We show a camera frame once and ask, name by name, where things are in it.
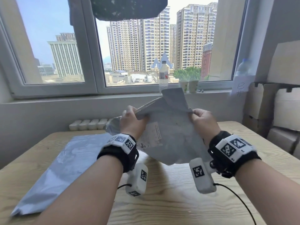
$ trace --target plastic bottle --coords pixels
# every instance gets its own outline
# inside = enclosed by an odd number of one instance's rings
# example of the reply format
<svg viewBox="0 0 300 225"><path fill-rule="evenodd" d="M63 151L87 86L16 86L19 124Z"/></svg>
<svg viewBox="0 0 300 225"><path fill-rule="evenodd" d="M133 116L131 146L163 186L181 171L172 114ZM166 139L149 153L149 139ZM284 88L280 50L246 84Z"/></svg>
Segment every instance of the plastic bottle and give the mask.
<svg viewBox="0 0 300 225"><path fill-rule="evenodd" d="M249 61L248 59L244 58L242 63L239 64L235 76L247 76L249 75Z"/></svg>
<svg viewBox="0 0 300 225"><path fill-rule="evenodd" d="M159 92L160 93L163 89L168 88L168 83L169 83L169 69L166 64L167 62L162 61L161 63L162 65L159 69Z"/></svg>

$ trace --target window frame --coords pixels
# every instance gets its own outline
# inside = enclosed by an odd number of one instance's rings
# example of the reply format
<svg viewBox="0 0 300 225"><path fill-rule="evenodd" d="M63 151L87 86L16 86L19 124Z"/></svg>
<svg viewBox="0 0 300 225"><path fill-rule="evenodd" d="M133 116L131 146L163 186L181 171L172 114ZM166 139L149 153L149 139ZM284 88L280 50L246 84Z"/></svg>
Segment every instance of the window frame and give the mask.
<svg viewBox="0 0 300 225"><path fill-rule="evenodd" d="M14 54L14 47L10 42L10 35L5 30L5 25L0 12L0 60L3 60L1 61L2 66L6 73L12 96L14 98L24 99L87 94L158 93L158 84L106 87L96 18L92 14L91 2L90 0L72 0L72 2L73 4L76 4L76 8L72 8L71 17L82 71L84 73L84 83L24 84L21 77L22 70L18 65L18 58ZM235 54L235 62L233 63L231 80L199 82L199 89L217 90L232 88L232 79L237 63L242 59L242 56L247 57L247 48L251 42L251 37L249 35L243 35L244 28L249 28L250 26L248 25L251 23L253 24L255 19L255 16L247 14L247 9L254 9L254 7L258 6L258 3L259 0L245 1L244 15ZM168 87L177 88L178 83L169 84Z"/></svg>

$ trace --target window pane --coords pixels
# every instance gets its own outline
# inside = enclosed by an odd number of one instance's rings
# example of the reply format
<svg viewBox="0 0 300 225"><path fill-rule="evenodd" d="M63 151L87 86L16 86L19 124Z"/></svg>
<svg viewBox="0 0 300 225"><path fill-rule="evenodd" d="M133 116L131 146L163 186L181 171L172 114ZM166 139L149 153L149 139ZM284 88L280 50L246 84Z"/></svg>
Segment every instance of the window pane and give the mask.
<svg viewBox="0 0 300 225"><path fill-rule="evenodd" d="M68 0L15 1L21 17L7 25L25 84L84 82Z"/></svg>
<svg viewBox="0 0 300 225"><path fill-rule="evenodd" d="M168 0L156 18L96 20L106 86L156 84L163 60L169 83L231 80L244 7L245 0Z"/></svg>

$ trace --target sky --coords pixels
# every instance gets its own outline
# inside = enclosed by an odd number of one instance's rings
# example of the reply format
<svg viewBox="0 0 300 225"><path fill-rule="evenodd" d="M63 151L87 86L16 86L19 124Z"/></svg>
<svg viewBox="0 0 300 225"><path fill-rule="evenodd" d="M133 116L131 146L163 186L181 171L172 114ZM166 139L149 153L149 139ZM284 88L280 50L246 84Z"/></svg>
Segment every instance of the sky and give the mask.
<svg viewBox="0 0 300 225"><path fill-rule="evenodd" d="M16 0L25 29L36 58L45 64L54 63L47 41L56 41L55 35L74 32L70 26L69 5L67 0ZM218 0L168 0L170 24L176 24L176 13L189 4L207 5ZM109 60L110 50L106 26L109 22L97 22L102 58Z"/></svg>

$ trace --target person's left hand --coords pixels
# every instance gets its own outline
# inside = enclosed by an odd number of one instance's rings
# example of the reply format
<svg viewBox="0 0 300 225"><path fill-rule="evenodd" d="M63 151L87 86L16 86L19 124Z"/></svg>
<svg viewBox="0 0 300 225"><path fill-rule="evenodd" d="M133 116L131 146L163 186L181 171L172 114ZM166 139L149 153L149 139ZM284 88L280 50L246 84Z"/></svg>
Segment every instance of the person's left hand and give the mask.
<svg viewBox="0 0 300 225"><path fill-rule="evenodd" d="M149 118L144 117L142 120L137 120L136 110L133 106L128 106L127 110L123 111L120 118L120 133L129 134L137 141L143 134Z"/></svg>

